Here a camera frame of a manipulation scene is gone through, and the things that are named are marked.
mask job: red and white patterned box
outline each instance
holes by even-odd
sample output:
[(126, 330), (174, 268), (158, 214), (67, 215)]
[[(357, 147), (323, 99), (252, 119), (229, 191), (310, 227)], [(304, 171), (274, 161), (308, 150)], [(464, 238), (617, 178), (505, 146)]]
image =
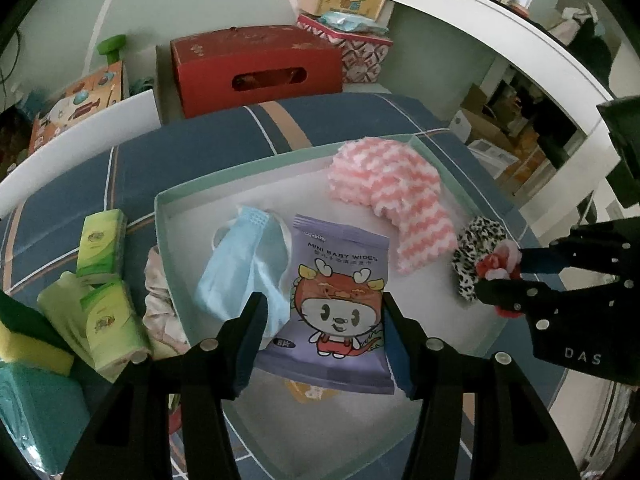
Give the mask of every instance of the red and white patterned box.
[(375, 83), (380, 65), (394, 42), (375, 34), (342, 32), (300, 14), (296, 25), (329, 41), (342, 50), (343, 83)]

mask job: red wooden box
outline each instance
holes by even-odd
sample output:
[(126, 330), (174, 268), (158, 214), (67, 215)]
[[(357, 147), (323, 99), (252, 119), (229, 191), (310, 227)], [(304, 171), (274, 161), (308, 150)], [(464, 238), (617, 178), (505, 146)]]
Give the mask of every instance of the red wooden box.
[(389, 38), (375, 34), (336, 30), (306, 14), (298, 16), (296, 25), (340, 48), (343, 83), (375, 83), (382, 62), (394, 44)]
[(342, 91), (341, 52), (293, 25), (242, 27), (173, 40), (185, 117)]

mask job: green dumbbell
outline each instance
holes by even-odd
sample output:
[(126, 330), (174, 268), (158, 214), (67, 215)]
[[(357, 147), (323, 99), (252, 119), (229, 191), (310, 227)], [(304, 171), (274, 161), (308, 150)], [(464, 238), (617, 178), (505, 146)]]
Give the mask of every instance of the green dumbbell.
[(111, 36), (104, 41), (101, 41), (96, 46), (98, 54), (107, 57), (107, 63), (113, 64), (120, 60), (120, 49), (127, 43), (127, 37), (125, 34), (118, 34), (117, 36)]

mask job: cartoon dragon tail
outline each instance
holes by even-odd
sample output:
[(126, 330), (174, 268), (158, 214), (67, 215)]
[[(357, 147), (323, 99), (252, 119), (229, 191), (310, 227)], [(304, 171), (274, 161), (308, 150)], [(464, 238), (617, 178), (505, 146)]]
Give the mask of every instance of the cartoon dragon tail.
[(357, 350), (355, 348), (352, 348), (351, 351), (348, 353), (349, 357), (356, 357), (356, 356), (364, 354), (364, 352), (369, 351), (369, 349), (373, 346), (373, 343), (375, 343), (379, 339), (382, 339), (382, 338), (381, 337), (375, 337), (371, 341), (369, 341), (366, 345), (361, 346)]

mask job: pink striped fuzzy cloth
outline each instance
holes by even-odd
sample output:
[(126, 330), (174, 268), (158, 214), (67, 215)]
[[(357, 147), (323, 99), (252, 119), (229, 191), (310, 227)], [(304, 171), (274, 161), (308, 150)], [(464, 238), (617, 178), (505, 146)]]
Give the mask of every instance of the pink striped fuzzy cloth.
[(398, 227), (398, 271), (409, 274), (458, 246), (440, 205), (440, 175), (397, 140), (365, 137), (345, 142), (329, 168), (332, 198), (370, 206)]

